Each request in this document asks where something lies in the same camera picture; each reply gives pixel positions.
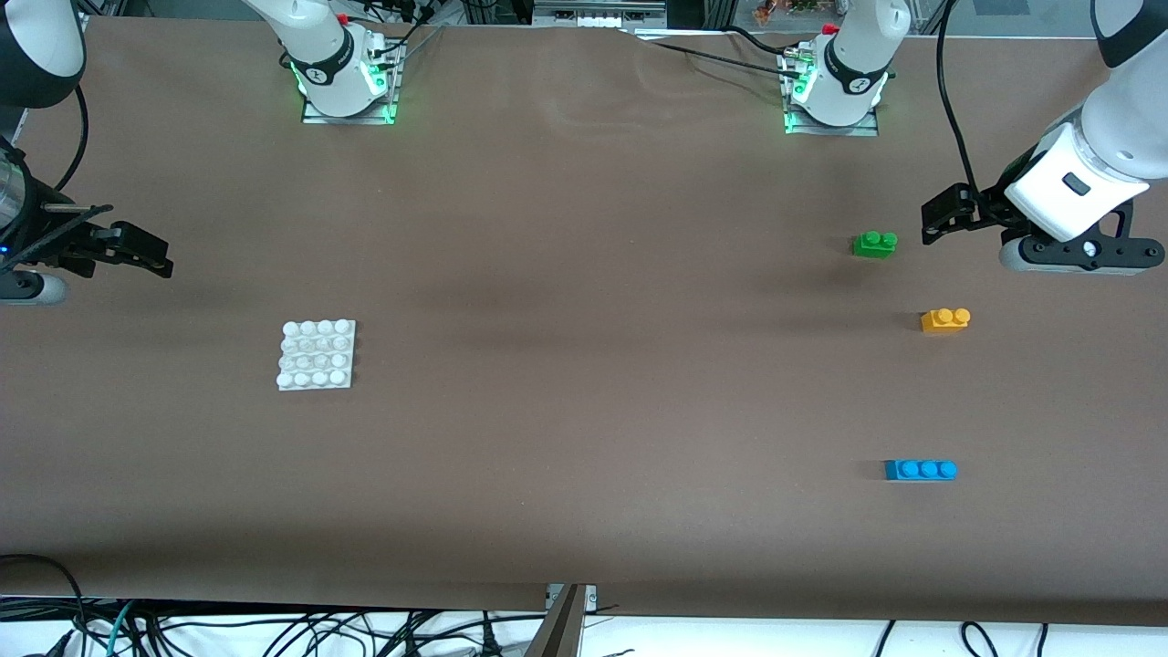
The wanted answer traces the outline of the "white studded base plate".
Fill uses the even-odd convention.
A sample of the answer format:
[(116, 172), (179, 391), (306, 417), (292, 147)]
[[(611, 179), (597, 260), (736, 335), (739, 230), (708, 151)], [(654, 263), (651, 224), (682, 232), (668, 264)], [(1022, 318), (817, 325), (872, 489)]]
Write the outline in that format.
[(349, 390), (356, 328), (350, 318), (287, 321), (281, 326), (277, 390)]

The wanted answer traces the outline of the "blue three-stud block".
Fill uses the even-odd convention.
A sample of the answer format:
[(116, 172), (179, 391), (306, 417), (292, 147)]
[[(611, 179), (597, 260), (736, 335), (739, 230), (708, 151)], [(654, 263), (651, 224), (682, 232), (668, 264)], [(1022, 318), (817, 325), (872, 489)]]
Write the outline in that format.
[(959, 473), (948, 459), (888, 459), (883, 466), (885, 480), (892, 482), (952, 482)]

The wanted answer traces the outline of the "colourful background object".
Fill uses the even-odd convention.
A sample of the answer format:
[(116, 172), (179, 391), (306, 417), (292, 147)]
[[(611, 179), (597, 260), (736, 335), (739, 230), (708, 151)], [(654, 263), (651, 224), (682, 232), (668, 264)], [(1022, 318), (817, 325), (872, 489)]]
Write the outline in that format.
[(821, 0), (756, 0), (751, 16), (764, 26), (776, 16), (802, 16), (820, 11)]

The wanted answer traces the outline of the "brown table cover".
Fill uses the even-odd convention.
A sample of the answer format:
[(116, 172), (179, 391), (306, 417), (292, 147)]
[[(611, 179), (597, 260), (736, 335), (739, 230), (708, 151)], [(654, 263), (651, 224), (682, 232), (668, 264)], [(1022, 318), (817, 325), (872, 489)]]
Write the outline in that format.
[[(0, 554), (116, 599), (1168, 625), (1168, 267), (922, 245), (930, 41), (834, 139), (621, 32), (444, 29), (392, 126), (303, 124), (260, 21), (86, 40), (68, 194), (175, 268), (0, 307)], [(278, 390), (281, 326), (338, 318), (349, 390)]]

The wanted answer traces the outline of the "white power strip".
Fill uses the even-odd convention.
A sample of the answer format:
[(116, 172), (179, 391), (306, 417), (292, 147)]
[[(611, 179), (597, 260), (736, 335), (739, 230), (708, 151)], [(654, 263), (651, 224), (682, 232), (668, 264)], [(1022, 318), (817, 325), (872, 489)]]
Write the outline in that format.
[(667, 28), (666, 0), (531, 0), (533, 26)]

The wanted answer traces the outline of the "metal table leg bracket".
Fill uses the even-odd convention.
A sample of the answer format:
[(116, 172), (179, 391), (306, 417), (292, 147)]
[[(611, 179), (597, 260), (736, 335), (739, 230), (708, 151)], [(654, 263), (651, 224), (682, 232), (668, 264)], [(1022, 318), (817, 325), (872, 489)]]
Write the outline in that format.
[(547, 585), (547, 614), (523, 657), (579, 657), (580, 632), (589, 613), (598, 608), (595, 585)]

